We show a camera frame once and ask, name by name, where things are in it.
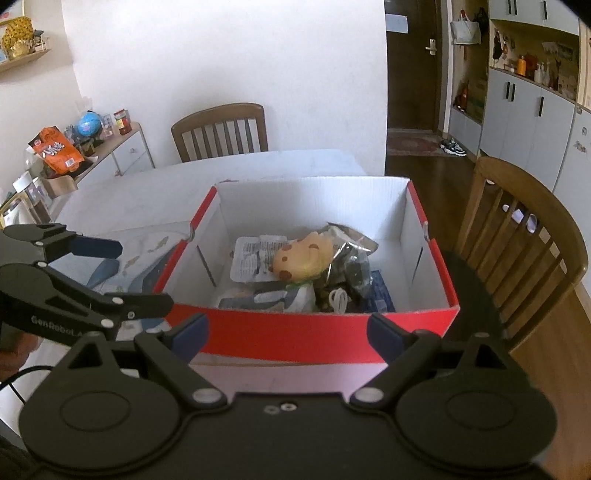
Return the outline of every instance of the wall shelf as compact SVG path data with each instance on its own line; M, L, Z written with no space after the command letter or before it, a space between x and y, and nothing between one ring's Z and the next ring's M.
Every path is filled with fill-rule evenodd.
M29 55L25 55L23 57L18 57L15 60L7 60L3 63L0 63L0 74L6 72L8 70L12 70L20 65L24 65L25 63L29 63L34 60L40 59L43 55L50 52L51 49L48 48L47 50L36 51L35 53L30 53Z

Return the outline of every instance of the cardboard box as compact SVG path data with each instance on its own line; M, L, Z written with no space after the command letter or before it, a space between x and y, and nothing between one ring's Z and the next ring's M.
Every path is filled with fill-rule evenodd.
M195 312L206 313L210 336L200 358L213 366L235 365L235 358L381 364L367 341L368 314L212 308L213 299L235 285L229 271L238 237L302 238L328 221L351 226L379 243L369 258L396 308L386 317L409 331L447 331L459 310L456 293L437 243L426 238L427 219L413 184L396 177L238 181L212 187L191 223L192 239L180 242L155 287L176 303L168 322L174 326Z

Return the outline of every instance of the doormat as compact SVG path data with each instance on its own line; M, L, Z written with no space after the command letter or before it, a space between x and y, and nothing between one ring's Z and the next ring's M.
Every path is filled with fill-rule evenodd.
M440 142L441 137L434 133L389 130L386 153L399 157L454 157L441 149Z

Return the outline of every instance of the plastic bag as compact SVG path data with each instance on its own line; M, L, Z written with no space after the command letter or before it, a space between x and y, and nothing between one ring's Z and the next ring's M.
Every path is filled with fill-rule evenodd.
M482 42L480 25L478 22L470 22L464 10L462 10L460 20L451 23L451 28L455 45L477 45Z
M44 128L29 145L59 175L78 170L84 162L82 154L57 127Z

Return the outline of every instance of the sneaker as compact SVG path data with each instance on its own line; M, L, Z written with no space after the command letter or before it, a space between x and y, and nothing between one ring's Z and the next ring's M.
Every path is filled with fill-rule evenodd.
M449 140L442 140L441 141L441 149L450 155L456 155L458 157L465 157L466 150L464 150L458 143L453 139L450 138Z

